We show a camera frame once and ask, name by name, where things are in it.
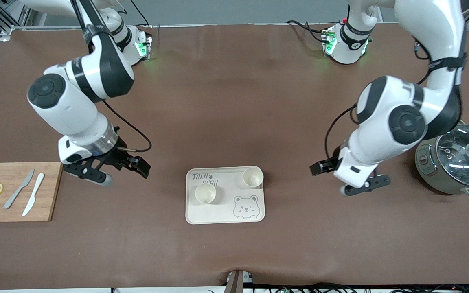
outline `brown tabletop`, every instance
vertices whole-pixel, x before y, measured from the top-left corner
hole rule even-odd
[[[469,198],[423,185],[413,151],[380,165],[391,185],[352,198],[332,174],[309,173],[327,127],[370,81],[424,76],[400,26],[378,25],[347,66],[297,26],[153,33],[151,61],[110,101],[153,141],[143,155],[151,175],[106,167],[115,181],[101,187],[64,174],[51,222],[0,223],[0,289],[218,285],[234,269],[275,284],[469,284]],[[80,31],[15,31],[0,43],[0,162],[58,160],[60,135],[26,90],[46,67],[85,53]],[[469,123],[469,57],[463,101]],[[145,146],[98,107],[130,147]],[[331,150],[354,128],[343,119]],[[186,222],[189,169],[246,165],[266,175],[263,221]]]

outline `cup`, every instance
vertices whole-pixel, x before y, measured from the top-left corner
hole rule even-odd
[[[202,183],[195,189],[195,197],[203,204],[211,203],[216,197],[216,188],[211,183]]]
[[[258,167],[249,167],[243,172],[243,182],[245,185],[255,188],[264,181],[264,173]]]

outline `silver knife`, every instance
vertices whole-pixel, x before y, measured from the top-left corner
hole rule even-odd
[[[26,187],[28,183],[30,183],[30,180],[32,180],[32,176],[34,175],[34,169],[30,170],[30,173],[28,173],[28,176],[24,179],[23,183],[21,183],[21,186],[13,193],[13,195],[5,202],[5,205],[3,208],[10,208],[13,204],[13,201],[15,198],[17,198],[17,195],[20,193],[21,189]]]
[[[34,190],[32,191],[32,195],[30,195],[30,199],[28,200],[28,204],[26,204],[26,208],[24,208],[23,214],[21,216],[23,216],[23,217],[26,216],[26,214],[28,214],[28,212],[30,211],[32,206],[34,206],[34,204],[35,204],[35,194],[39,190],[39,185],[41,185],[41,182],[43,182],[43,178],[44,178],[44,173],[39,173],[39,175],[37,175],[37,179],[35,180]]]

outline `cooking pot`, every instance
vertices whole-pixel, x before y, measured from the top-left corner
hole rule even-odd
[[[415,152],[421,177],[433,188],[469,196],[469,125],[457,126],[433,139],[421,141]]]

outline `cutting board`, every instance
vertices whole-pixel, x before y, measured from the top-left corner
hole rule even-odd
[[[22,189],[12,206],[3,208],[5,202],[23,183],[31,169],[35,169],[32,180]],[[35,195],[35,204],[26,216],[21,216],[30,199],[37,175],[44,173],[44,180]],[[62,173],[60,162],[0,163],[0,221],[50,221],[54,210],[57,188]]]

